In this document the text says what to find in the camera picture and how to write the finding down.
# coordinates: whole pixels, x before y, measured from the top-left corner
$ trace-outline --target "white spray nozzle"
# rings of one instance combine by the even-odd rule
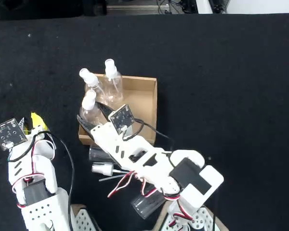
[[[112,176],[114,165],[111,163],[93,163],[92,172],[101,173],[105,176]]]
[[[92,110],[95,105],[95,97],[96,97],[96,93],[94,97],[91,93],[89,95],[86,94],[86,96],[83,97],[83,100],[81,103],[82,108],[84,108],[87,111]]]
[[[81,69],[79,71],[79,76],[83,78],[83,80],[89,87],[95,87],[98,85],[97,76],[90,72],[87,68]]]
[[[107,59],[105,61],[105,73],[108,79],[113,79],[118,76],[118,71],[113,59]]]

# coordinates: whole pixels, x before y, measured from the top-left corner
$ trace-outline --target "robotic arm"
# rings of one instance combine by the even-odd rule
[[[55,145],[45,139],[45,133],[43,126],[37,126],[25,135],[15,119],[0,124],[0,146],[10,152],[9,182],[27,230],[96,231],[86,210],[74,217],[73,210],[68,209],[69,196],[57,186],[51,162]]]
[[[135,176],[143,183],[142,196],[161,193],[166,200],[174,201],[168,213],[175,223],[189,223],[193,227],[193,215],[221,185],[223,176],[212,166],[206,166],[203,156],[197,151],[167,152],[153,147],[139,135],[125,136],[127,128],[133,122],[139,121],[133,117],[127,105],[103,114],[107,115],[109,121],[104,125],[90,125],[80,117],[78,120],[94,142],[108,153],[121,169],[129,171],[108,197],[126,186],[120,186],[124,178],[128,177],[130,181],[131,177]],[[146,183],[152,184],[154,189],[144,194]]]

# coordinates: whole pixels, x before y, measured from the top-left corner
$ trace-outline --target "open cardboard box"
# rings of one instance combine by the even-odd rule
[[[144,122],[156,128],[157,106],[158,106],[158,83],[156,78],[123,76],[123,104],[128,104],[135,118],[142,119]],[[137,131],[140,124],[133,123],[133,131]],[[155,142],[155,132],[144,126],[139,134],[150,144]],[[78,130],[79,140],[83,145],[94,144],[94,141],[86,134],[81,126]]]

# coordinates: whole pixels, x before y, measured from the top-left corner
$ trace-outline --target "black circuit board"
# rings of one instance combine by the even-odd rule
[[[124,126],[128,128],[135,122],[134,116],[131,113],[130,107],[127,104],[117,110],[110,117],[110,120],[119,135],[123,132],[122,129],[124,128]]]
[[[26,141],[27,138],[15,118],[0,124],[0,147],[2,150],[13,148]]]

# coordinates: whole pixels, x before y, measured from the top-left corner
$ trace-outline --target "plastic bottle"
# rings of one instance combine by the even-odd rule
[[[122,75],[117,70],[113,59],[105,61],[105,94],[111,106],[115,109],[122,106],[123,101],[123,85]]]
[[[87,122],[97,126],[102,125],[105,122],[105,118],[102,115],[101,110],[95,104],[95,99],[95,91],[87,91],[85,97],[82,100],[79,115]]]
[[[79,76],[83,78],[86,83],[85,91],[94,90],[96,92],[96,100],[98,102],[108,104],[106,94],[103,90],[103,85],[98,81],[97,76],[90,72],[87,68],[83,68],[79,71]]]

